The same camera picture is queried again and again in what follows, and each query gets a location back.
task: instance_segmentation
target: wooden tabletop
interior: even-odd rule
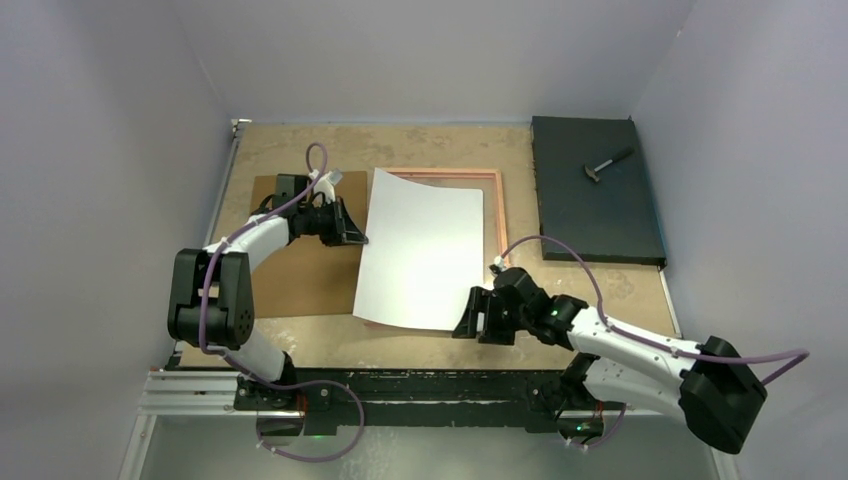
[[[244,224],[256,176],[305,172],[304,152],[313,141],[327,146],[329,168],[368,171],[369,192],[375,167],[500,169],[508,239],[539,233],[528,126],[252,124],[244,132],[213,238]],[[586,274],[570,262],[543,261],[537,242],[517,247],[510,257],[549,294],[566,293],[595,304]],[[656,267],[594,264],[592,269],[608,315],[676,335]],[[352,315],[258,319],[256,328],[288,351],[299,367],[562,369],[574,356],[560,347],[543,345],[526,332],[518,334],[511,347],[480,345],[451,339],[448,334],[369,327]],[[181,365],[223,363],[187,347]]]

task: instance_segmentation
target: wall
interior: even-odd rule
[[[115,478],[229,122],[165,0],[0,7],[3,478]]]
[[[634,114],[684,333],[812,351],[769,387],[744,478],[844,478],[845,18],[845,2],[698,2]]]
[[[627,117],[694,0],[175,0],[232,117]]]

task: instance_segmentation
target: brown cardboard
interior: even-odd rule
[[[350,217],[361,231],[367,219],[365,172],[345,172],[336,185]],[[276,176],[256,177],[250,211],[274,193]],[[302,236],[274,252],[251,275],[257,318],[334,315],[353,312],[362,246],[325,247]]]

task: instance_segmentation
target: purple cable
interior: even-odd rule
[[[243,225],[241,228],[239,228],[238,230],[236,230],[235,232],[233,232],[229,237],[226,238],[225,241],[222,241],[218,245],[218,248],[216,248],[215,252],[212,254],[212,258],[209,259],[209,265],[206,267],[206,276],[203,279],[203,292],[202,292],[201,297],[200,297],[200,326],[199,326],[199,329],[198,329],[198,335],[197,335],[198,342],[197,343],[200,346],[200,351],[202,351],[203,353],[205,353],[207,355],[218,355],[218,356],[223,357],[224,361],[226,361],[227,364],[229,364],[231,367],[233,367],[234,369],[236,369],[240,373],[246,375],[247,377],[249,377],[249,378],[251,378],[251,379],[253,379],[253,380],[261,383],[262,385],[264,385],[268,388],[271,388],[273,390],[288,391],[288,390],[296,390],[296,389],[299,389],[299,388],[311,387],[311,386],[314,386],[314,385],[330,385],[330,386],[341,388],[342,390],[345,391],[345,393],[350,395],[351,398],[353,398],[353,401],[356,403],[356,407],[359,409],[359,428],[357,429],[356,434],[353,437],[353,440],[351,440],[351,442],[345,448],[343,448],[343,449],[339,450],[338,452],[333,453],[331,455],[327,455],[327,456],[323,456],[323,457],[305,457],[305,456],[302,456],[302,455],[297,455],[297,454],[294,454],[294,453],[288,453],[288,452],[285,452],[285,451],[282,451],[282,450],[277,450],[275,447],[272,447],[272,446],[268,445],[267,443],[265,443],[265,441],[262,440],[261,435],[259,435],[259,432],[257,431],[257,436],[259,436],[259,439],[262,442],[262,446],[264,448],[266,448],[268,451],[275,453],[277,455],[280,455],[280,456],[283,456],[283,457],[286,457],[286,458],[291,458],[293,460],[298,460],[298,461],[301,461],[301,462],[321,463],[321,462],[329,462],[329,461],[332,461],[332,460],[336,460],[337,458],[339,458],[342,455],[346,454],[347,452],[351,451],[353,449],[353,447],[355,447],[356,444],[359,442],[359,439],[362,437],[362,434],[365,430],[365,410],[362,407],[362,401],[359,400],[359,397],[357,397],[356,394],[353,393],[353,391],[350,388],[348,388],[347,386],[342,385],[341,383],[338,383],[338,382],[334,382],[332,380],[310,380],[308,382],[297,383],[297,384],[294,384],[294,385],[285,385],[285,386],[273,384],[273,383],[269,382],[268,380],[266,380],[264,378],[260,378],[257,375],[253,374],[250,370],[245,368],[244,365],[241,365],[236,360],[228,357],[226,355],[226,353],[221,352],[221,351],[217,351],[217,350],[210,350],[209,344],[208,344],[207,339],[206,339],[206,318],[208,316],[208,310],[209,310],[209,289],[212,286],[212,274],[215,271],[215,265],[218,263],[218,259],[221,257],[221,253],[227,248],[227,246],[229,246],[234,241],[236,241],[240,236],[244,235],[245,232],[247,232],[251,228],[255,227],[256,225],[259,225],[259,224],[261,224],[261,223],[263,223],[263,222],[265,222],[265,221],[267,221],[271,218],[274,218],[275,216],[279,215],[281,212],[288,209],[292,205],[297,204],[297,202],[299,202],[310,191],[312,191],[312,189],[315,187],[315,184],[318,183],[318,180],[320,180],[321,177],[324,176],[324,171],[327,169],[327,159],[329,157],[329,155],[327,154],[327,147],[325,147],[323,144],[321,144],[319,142],[310,143],[309,146],[306,147],[306,165],[307,165],[307,168],[309,168],[310,172],[312,172],[313,169],[312,169],[312,166],[309,162],[309,152],[312,151],[313,147],[318,147],[318,148],[321,149],[321,153],[323,154],[323,161],[321,162],[321,169],[318,171],[318,175],[316,175],[315,178],[312,180],[312,182],[310,182],[306,186],[306,189],[304,189],[302,192],[300,192],[300,194],[296,195],[294,198],[292,198],[291,200],[286,202],[281,207],[278,207],[278,208],[270,211],[269,213],[263,215],[262,217],[260,217],[256,221],[256,223],[252,223],[252,222],[247,223],[247,224]]]
[[[577,263],[580,264],[580,267],[583,268],[583,271],[585,271],[586,275],[589,277],[589,281],[592,282],[592,287],[595,289],[595,295],[597,295],[597,297],[598,297],[598,317],[600,317],[601,322],[607,328],[609,328],[611,331],[613,331],[613,332],[615,332],[615,333],[617,333],[617,334],[619,334],[619,335],[621,335],[625,338],[633,340],[635,342],[639,342],[643,345],[647,345],[649,347],[653,347],[653,348],[662,350],[664,352],[674,354],[672,349],[670,347],[666,346],[666,345],[663,345],[661,343],[655,342],[653,340],[650,340],[650,339],[647,339],[647,338],[644,338],[644,337],[640,337],[639,335],[636,335],[634,333],[630,333],[626,330],[622,330],[622,329],[616,327],[615,325],[611,325],[609,323],[607,316],[604,313],[604,299],[603,299],[603,295],[601,294],[601,287],[598,285],[598,280],[595,278],[595,275],[592,274],[592,270],[589,268],[589,265],[586,264],[586,262],[580,257],[580,255],[578,255],[577,252],[575,252],[571,247],[564,244],[563,242],[560,242],[559,240],[552,238],[552,237],[549,237],[547,235],[528,235],[524,238],[520,238],[520,239],[516,240],[512,245],[510,245],[506,249],[506,251],[504,251],[501,254],[501,258],[506,259],[506,256],[509,255],[509,252],[511,252],[515,247],[521,245],[522,243],[524,243],[528,240],[542,240],[542,241],[548,241],[548,242],[554,243],[555,245],[565,249],[565,251],[570,253],[571,256],[574,257],[575,260],[577,260]],[[714,357],[712,355],[701,355],[701,354],[697,354],[697,353],[682,352],[682,351],[678,350],[676,352],[676,355],[684,357],[684,358],[691,358],[691,359],[694,359],[694,360],[702,360],[702,361],[705,361],[705,362],[712,362],[712,363],[722,363],[722,364],[727,364],[727,365],[752,365],[752,364],[758,364],[758,363],[779,362],[781,360],[791,359],[785,365],[778,368],[777,370],[775,370],[774,372],[772,372],[771,374],[766,376],[761,381],[762,384],[765,386],[765,385],[768,385],[769,383],[773,382],[774,380],[776,380],[778,377],[780,377],[784,373],[791,370],[794,366],[803,362],[807,357],[810,356],[810,352],[809,352],[809,350],[799,348],[799,349],[795,349],[795,350],[789,350],[787,352],[775,353],[773,355],[764,355],[764,356],[760,356],[760,357]],[[626,408],[627,408],[626,406],[622,407],[621,413],[618,414],[618,418],[616,419],[613,426],[610,427],[609,432],[606,433],[604,436],[602,436],[597,442],[594,442],[593,444],[589,445],[587,448],[594,448],[594,447],[597,447],[598,445],[603,444],[604,442],[606,442],[609,439],[610,436],[612,436],[613,433],[615,433],[616,430],[618,430],[618,427],[621,424],[621,420],[624,418],[624,412],[625,412]]]

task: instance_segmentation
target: purple hose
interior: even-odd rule
[[[558,245],[559,247],[562,247],[563,249],[565,249],[565,251],[570,253],[571,256],[574,257],[575,260],[577,260],[577,263],[580,264],[580,267],[583,268],[583,271],[585,271],[586,275],[589,277],[589,281],[592,282],[592,287],[595,289],[595,295],[598,297],[598,317],[600,317],[601,322],[607,328],[609,328],[611,331],[613,331],[613,332],[615,332],[615,333],[617,333],[617,334],[619,334],[619,335],[621,335],[625,338],[633,340],[635,342],[641,343],[643,345],[647,345],[649,347],[656,348],[658,350],[662,350],[664,352],[673,353],[672,349],[670,347],[668,347],[667,345],[655,342],[653,340],[650,340],[650,339],[647,339],[647,338],[644,338],[644,337],[640,337],[639,335],[636,335],[634,333],[628,332],[626,330],[622,330],[622,329],[616,327],[615,325],[611,325],[609,323],[608,319],[607,319],[606,314],[604,313],[604,299],[603,299],[603,295],[601,294],[601,287],[598,285],[598,280],[595,279],[595,275],[592,274],[592,270],[589,268],[589,265],[587,265],[586,262],[582,258],[580,258],[580,255],[578,255],[577,252],[575,252],[571,247],[560,242],[559,240],[557,240],[555,238],[551,238],[547,235],[528,235],[524,238],[520,238],[520,239],[516,240],[512,245],[510,245],[506,249],[506,251],[504,251],[501,254],[501,258],[506,259],[506,256],[509,255],[509,252],[511,252],[515,247],[521,245],[522,243],[524,243],[528,240],[536,240],[536,239],[548,241],[548,242],[551,242],[555,245]],[[722,364],[726,364],[726,365],[752,365],[752,364],[758,364],[758,363],[779,362],[781,360],[791,359],[785,365],[778,368],[777,370],[775,370],[774,372],[772,372],[771,374],[766,376],[763,380],[761,380],[763,385],[768,385],[769,383],[773,382],[774,380],[776,380],[778,377],[780,377],[784,373],[791,370],[792,367],[794,367],[795,365],[798,365],[799,363],[803,362],[807,357],[810,356],[810,352],[809,352],[809,350],[799,348],[799,349],[795,349],[795,350],[789,350],[787,352],[775,353],[773,355],[764,355],[764,356],[760,356],[760,357],[714,357],[712,355],[701,355],[701,354],[697,354],[697,353],[683,352],[683,351],[678,350],[676,352],[676,355],[678,355],[680,357],[684,357],[684,358],[691,358],[691,359],[694,359],[694,360],[702,360],[702,361],[705,361],[705,362],[712,362],[712,363],[722,363]],[[624,418],[625,409],[626,409],[626,406],[621,409],[621,413],[618,415],[618,418],[616,419],[615,423],[610,428],[610,431],[608,433],[606,433],[603,437],[601,437],[597,442],[594,442],[593,444],[591,444],[588,448],[594,448],[594,447],[597,447],[598,445],[601,445],[602,443],[606,442],[607,439],[609,439],[609,437],[612,436],[612,434],[615,433],[616,430],[618,430],[618,427],[621,424],[621,420]]]
[[[260,384],[262,384],[262,385],[264,385],[268,388],[271,388],[273,390],[288,391],[288,390],[296,390],[296,389],[304,388],[304,387],[311,387],[311,386],[314,386],[314,385],[330,385],[330,386],[333,386],[333,387],[341,388],[348,395],[350,395],[351,398],[353,398],[353,401],[356,403],[357,409],[359,409],[359,428],[356,430],[356,434],[354,435],[353,440],[351,440],[351,442],[345,448],[343,448],[343,449],[339,450],[338,452],[333,453],[331,455],[327,455],[327,456],[323,456],[323,457],[305,457],[305,456],[302,456],[302,455],[297,455],[297,454],[294,454],[294,453],[288,453],[288,452],[285,452],[285,451],[282,451],[282,450],[277,450],[275,447],[268,445],[267,443],[265,443],[262,440],[262,437],[259,434],[258,430],[256,432],[257,436],[259,436],[259,440],[261,441],[262,446],[270,452],[273,452],[277,455],[280,455],[280,456],[283,456],[283,457],[286,457],[286,458],[298,460],[298,461],[301,461],[301,462],[321,463],[321,462],[329,462],[329,461],[332,461],[332,460],[336,460],[337,458],[339,458],[342,455],[346,454],[347,452],[351,451],[353,449],[353,447],[355,447],[356,444],[359,442],[359,439],[362,437],[362,434],[365,430],[365,410],[362,407],[362,401],[359,400],[359,397],[357,397],[356,394],[353,393],[353,391],[350,388],[348,388],[347,386],[342,385],[341,383],[338,383],[338,382],[334,382],[332,380],[311,380],[311,381],[308,381],[308,382],[297,383],[297,384],[294,384],[294,385],[285,385],[285,386],[276,385],[274,383],[269,382],[268,380],[266,380],[264,378],[259,378],[258,376],[256,376],[252,372],[250,372],[247,368],[245,368],[244,365],[241,365],[236,360],[228,357],[224,352],[221,352],[221,351],[218,351],[218,350],[210,350],[209,344],[208,344],[207,339],[206,339],[206,318],[208,316],[208,310],[209,310],[209,288],[212,286],[212,274],[215,271],[215,265],[218,263],[218,259],[221,257],[221,253],[227,248],[227,246],[229,246],[231,243],[236,241],[240,236],[242,236],[245,232],[247,232],[248,230],[250,230],[254,226],[259,225],[259,224],[261,224],[261,223],[263,223],[263,222],[265,222],[265,221],[267,221],[271,218],[274,218],[275,216],[279,215],[281,212],[288,209],[292,205],[297,204],[297,202],[299,202],[301,199],[303,199],[315,187],[315,184],[318,183],[318,180],[321,179],[321,177],[324,175],[324,172],[327,169],[328,154],[327,154],[327,148],[323,144],[318,143],[318,142],[313,142],[313,143],[309,144],[309,146],[306,147],[306,165],[309,168],[310,172],[312,171],[312,166],[309,163],[309,152],[312,150],[313,147],[318,147],[318,148],[321,149],[321,153],[323,154],[324,159],[321,162],[321,169],[318,171],[318,175],[312,180],[312,182],[309,183],[309,185],[306,186],[306,189],[304,189],[302,192],[300,192],[300,194],[298,194],[297,196],[295,196],[294,198],[292,198],[291,200],[286,202],[283,206],[278,207],[278,208],[272,210],[271,212],[260,217],[256,221],[255,224],[254,223],[248,223],[248,224],[243,225],[241,228],[239,228],[238,230],[233,232],[229,237],[227,237],[225,241],[222,241],[220,243],[220,245],[218,245],[218,248],[215,249],[215,252],[212,254],[212,258],[209,259],[209,265],[206,267],[206,276],[203,279],[203,292],[202,292],[202,295],[200,297],[200,327],[198,329],[197,338],[198,338],[198,344],[200,346],[200,351],[202,351],[203,353],[208,354],[208,355],[219,355],[219,356],[223,357],[224,360],[231,367],[236,369],[237,371],[241,372],[242,374],[246,375],[247,377],[249,377],[249,378],[257,381],[258,383],[260,383]]]

